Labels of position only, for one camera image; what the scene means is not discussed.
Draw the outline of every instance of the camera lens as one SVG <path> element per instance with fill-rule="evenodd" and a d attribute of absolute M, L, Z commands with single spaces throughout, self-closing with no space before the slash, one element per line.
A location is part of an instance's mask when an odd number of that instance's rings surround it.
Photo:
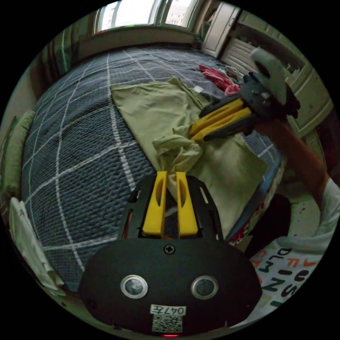
<path fill-rule="evenodd" d="M 218 283 L 212 276 L 204 275 L 195 279 L 191 285 L 194 297 L 200 300 L 212 298 L 218 290 Z"/>
<path fill-rule="evenodd" d="M 124 277 L 120 283 L 120 289 L 124 295 L 131 299 L 140 299 L 148 292 L 146 281 L 138 275 Z"/>

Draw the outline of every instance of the qr code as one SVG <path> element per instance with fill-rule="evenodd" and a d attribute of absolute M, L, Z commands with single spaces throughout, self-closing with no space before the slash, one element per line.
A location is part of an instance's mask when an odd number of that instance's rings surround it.
<path fill-rule="evenodd" d="M 182 332 L 182 316 L 175 315 L 154 315 L 152 323 L 153 332 L 162 333 L 181 333 Z"/>

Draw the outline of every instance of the black circular vignette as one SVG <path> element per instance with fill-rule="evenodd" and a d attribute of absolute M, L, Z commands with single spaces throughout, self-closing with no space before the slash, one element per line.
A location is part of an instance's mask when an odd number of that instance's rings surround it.
<path fill-rule="evenodd" d="M 62 29 L 110 2 L 114 1 L 78 3 L 59 1 L 51 9 L 46 6 L 46 15 L 42 14 L 44 10 L 38 9 L 37 5 L 27 2 L 20 4 L 21 11 L 15 11 L 15 20 L 21 23 L 21 27 L 4 29 L 2 34 L 4 71 L 2 81 L 5 83 L 2 90 L 2 112 L 5 111 L 21 75 L 41 48 Z M 324 7 L 320 4 L 314 6 L 310 4 L 307 7 L 304 2 L 290 0 L 285 1 L 283 8 L 280 8 L 279 2 L 276 1 L 258 3 L 230 0 L 229 2 L 259 16 L 286 35 L 309 59 L 327 87 L 335 107 L 339 107 L 335 92 L 339 88 L 335 79 L 337 69 L 334 67 L 337 56 L 335 41 L 338 23 L 335 5 L 326 1 L 321 3 Z M 9 2 L 5 3 L 3 11 L 14 13 L 11 5 Z M 67 312 L 67 306 L 57 305 L 44 294 L 22 266 L 7 237 L 2 227 L 0 261 L 4 334 L 6 329 L 16 336 L 34 332 L 39 338 L 38 330 L 46 329 L 49 334 L 52 330 L 55 336 L 74 334 L 77 337 L 85 335 L 86 338 L 92 336 L 100 339 L 116 338 L 73 317 Z M 336 330 L 337 313 L 332 311 L 336 310 L 339 295 L 336 291 L 336 274 L 332 269 L 336 266 L 335 250 L 338 240 L 339 223 L 322 261 L 301 289 L 275 312 L 229 336 L 243 339 L 256 334 L 284 338 L 299 335 L 317 336 L 319 333 L 324 334 L 325 328 L 328 332 L 332 329 Z"/>

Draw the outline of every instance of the human arm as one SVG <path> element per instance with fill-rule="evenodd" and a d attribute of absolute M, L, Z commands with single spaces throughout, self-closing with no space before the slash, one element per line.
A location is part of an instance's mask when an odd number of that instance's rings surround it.
<path fill-rule="evenodd" d="M 255 130 L 268 136 L 287 157 L 295 174 L 301 179 L 314 198 L 319 209 L 322 206 L 323 193 L 329 179 L 324 165 L 317 155 L 302 140 L 279 120 L 259 123 Z"/>

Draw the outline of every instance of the curtain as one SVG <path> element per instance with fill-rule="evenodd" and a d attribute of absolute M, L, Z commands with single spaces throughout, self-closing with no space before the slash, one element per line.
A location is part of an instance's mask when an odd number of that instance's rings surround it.
<path fill-rule="evenodd" d="M 79 62 L 79 44 L 93 36 L 97 11 L 79 19 L 52 39 L 37 55 L 30 78 L 37 99 Z"/>

